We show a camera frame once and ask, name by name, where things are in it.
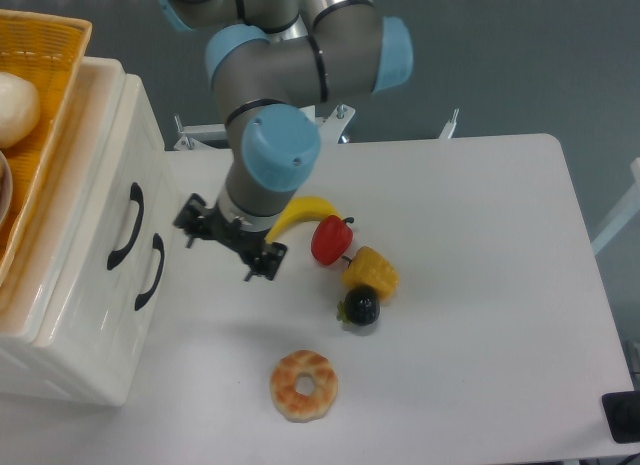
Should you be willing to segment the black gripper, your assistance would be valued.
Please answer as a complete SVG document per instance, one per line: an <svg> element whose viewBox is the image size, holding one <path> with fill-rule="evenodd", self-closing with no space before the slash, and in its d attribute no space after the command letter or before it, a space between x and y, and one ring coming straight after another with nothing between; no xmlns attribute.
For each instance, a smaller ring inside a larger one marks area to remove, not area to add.
<svg viewBox="0 0 640 465"><path fill-rule="evenodd" d="M195 193L177 213L173 226L186 236L186 248L191 248L196 239L205 239L236 252L249 268L245 281L253 277L273 281L288 251L280 242L265 242L266 230L245 230L239 218L227 221L218 206L209 210L206 201Z"/></svg>

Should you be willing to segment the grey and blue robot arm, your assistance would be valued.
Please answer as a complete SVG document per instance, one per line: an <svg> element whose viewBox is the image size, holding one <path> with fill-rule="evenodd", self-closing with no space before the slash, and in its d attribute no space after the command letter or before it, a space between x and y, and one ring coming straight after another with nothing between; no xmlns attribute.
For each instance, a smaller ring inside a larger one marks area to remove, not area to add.
<svg viewBox="0 0 640 465"><path fill-rule="evenodd" d="M215 28L208 85L233 161L213 206L192 195L175 219L190 240L234 251L273 278L286 247L268 233L309 178L321 136L305 109L406 83L411 34L373 0L158 0L180 30Z"/></svg>

